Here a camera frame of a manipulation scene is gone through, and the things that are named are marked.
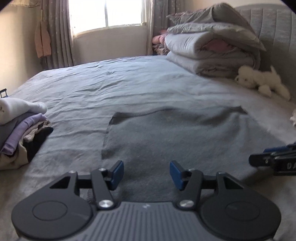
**headboard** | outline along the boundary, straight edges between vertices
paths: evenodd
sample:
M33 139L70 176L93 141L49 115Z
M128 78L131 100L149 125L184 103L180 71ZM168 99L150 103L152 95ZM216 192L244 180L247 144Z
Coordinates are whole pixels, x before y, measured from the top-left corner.
M254 4L236 8L253 27L267 52L260 70L273 65L296 99L296 14L285 5Z

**window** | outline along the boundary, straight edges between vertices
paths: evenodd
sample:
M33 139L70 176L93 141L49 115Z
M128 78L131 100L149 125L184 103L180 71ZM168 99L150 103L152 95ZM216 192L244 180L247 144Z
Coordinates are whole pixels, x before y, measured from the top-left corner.
M70 0L73 33L145 22L144 0Z

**beige wall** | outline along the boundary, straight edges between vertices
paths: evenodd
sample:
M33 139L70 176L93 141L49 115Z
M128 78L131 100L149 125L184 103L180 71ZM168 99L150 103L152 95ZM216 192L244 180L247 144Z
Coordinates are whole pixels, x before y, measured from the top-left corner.
M95 29L74 38L79 64L146 54L146 26Z
M38 8L7 6L0 12L0 89L13 90L41 71L34 44Z
M222 1L223 0L185 0L185 9L187 11L194 11L200 8L209 7ZM225 0L223 2L227 2L233 7L257 3L284 4L280 0Z

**bed sheet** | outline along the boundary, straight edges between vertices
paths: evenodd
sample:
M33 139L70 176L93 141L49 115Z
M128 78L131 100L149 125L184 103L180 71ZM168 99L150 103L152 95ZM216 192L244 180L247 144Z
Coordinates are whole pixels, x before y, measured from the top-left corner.
M100 166L103 138L115 112L241 105L285 143L296 139L296 130L289 122L295 104L275 95L265 98L233 80L194 75L165 56L120 58L44 71L11 96L45 102L54 132L30 164L0 172L2 241L17 239L10 214L20 200L69 170L87 174ZM280 240L295 237L295 179L272 177L256 186L280 206L283 221L276 236Z

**purple sleeve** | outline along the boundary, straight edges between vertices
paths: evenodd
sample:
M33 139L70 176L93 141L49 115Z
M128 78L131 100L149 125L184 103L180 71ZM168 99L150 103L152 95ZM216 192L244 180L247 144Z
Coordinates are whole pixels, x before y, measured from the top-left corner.
M9 156L13 155L20 139L22 138L22 135L26 132L26 130L29 129L32 125L35 125L36 123L44 120L46 120L46 117L41 113L32 115L24 119L17 127L14 128L10 136L5 141L0 153Z

